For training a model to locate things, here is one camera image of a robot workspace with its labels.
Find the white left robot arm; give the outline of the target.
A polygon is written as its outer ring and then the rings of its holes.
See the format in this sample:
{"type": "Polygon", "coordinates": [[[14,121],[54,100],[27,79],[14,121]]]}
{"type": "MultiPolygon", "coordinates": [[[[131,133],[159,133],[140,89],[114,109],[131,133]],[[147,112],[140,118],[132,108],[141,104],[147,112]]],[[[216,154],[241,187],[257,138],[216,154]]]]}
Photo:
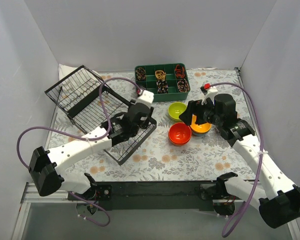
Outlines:
{"type": "Polygon", "coordinates": [[[149,125],[153,110],[143,103],[133,103],[126,112],[115,114],[80,139],[51,149],[36,148],[28,171],[39,195],[46,197],[63,190],[76,192],[85,200],[93,199],[97,193],[94,179],[88,173],[71,175],[65,170],[90,155],[136,137],[142,127],[149,125]]]}

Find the yellow orange bowl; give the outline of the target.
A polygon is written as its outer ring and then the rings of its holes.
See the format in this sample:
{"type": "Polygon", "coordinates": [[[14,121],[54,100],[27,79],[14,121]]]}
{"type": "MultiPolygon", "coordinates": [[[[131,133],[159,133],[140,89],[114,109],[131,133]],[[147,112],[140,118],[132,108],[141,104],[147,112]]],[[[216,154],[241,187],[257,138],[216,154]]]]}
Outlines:
{"type": "Polygon", "coordinates": [[[212,125],[210,123],[204,123],[204,124],[196,124],[197,117],[195,115],[192,116],[192,122],[190,125],[190,128],[192,131],[197,132],[197,133],[205,133],[209,132],[212,125]]]}

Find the blue bowl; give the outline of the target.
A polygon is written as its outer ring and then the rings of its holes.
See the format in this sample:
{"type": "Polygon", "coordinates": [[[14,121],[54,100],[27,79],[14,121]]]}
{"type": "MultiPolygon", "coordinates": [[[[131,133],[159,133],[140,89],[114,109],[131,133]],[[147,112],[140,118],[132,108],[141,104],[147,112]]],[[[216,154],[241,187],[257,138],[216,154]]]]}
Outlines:
{"type": "Polygon", "coordinates": [[[207,134],[208,134],[208,132],[195,132],[195,131],[192,131],[192,135],[197,136],[197,137],[203,137],[207,134]]]}

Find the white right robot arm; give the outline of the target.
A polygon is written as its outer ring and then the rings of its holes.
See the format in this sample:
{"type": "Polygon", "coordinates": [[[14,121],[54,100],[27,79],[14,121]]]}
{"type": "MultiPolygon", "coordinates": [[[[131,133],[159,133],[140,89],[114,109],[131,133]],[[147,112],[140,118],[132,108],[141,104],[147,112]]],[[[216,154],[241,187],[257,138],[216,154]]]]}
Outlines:
{"type": "Polygon", "coordinates": [[[214,125],[220,136],[245,160],[261,184],[258,188],[241,179],[236,173],[220,175],[215,191],[222,199],[231,195],[256,208],[264,222],[271,228],[278,228],[300,218],[300,186],[289,179],[275,164],[263,144],[250,126],[239,118],[236,102],[229,94],[217,94],[213,99],[191,100],[179,118],[191,125],[193,117],[196,124],[214,125]]]}

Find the red orange bowl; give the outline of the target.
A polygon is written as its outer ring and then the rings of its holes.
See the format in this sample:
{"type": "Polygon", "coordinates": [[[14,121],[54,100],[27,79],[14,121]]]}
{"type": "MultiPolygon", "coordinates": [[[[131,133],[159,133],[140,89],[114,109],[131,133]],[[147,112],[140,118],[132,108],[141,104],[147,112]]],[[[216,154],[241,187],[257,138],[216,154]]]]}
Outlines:
{"type": "Polygon", "coordinates": [[[183,122],[173,124],[168,131],[168,138],[170,141],[184,143],[190,141],[191,137],[191,128],[183,122]]]}

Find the lime green bowl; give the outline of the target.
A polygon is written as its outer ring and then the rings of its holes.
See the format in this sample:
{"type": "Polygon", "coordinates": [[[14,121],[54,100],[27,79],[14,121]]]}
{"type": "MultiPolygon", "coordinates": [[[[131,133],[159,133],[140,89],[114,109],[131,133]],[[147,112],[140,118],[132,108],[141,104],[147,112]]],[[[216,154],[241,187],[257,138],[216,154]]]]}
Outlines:
{"type": "Polygon", "coordinates": [[[168,107],[168,115],[172,120],[180,122],[180,115],[186,110],[186,108],[187,106],[183,102],[173,102],[168,107]]]}

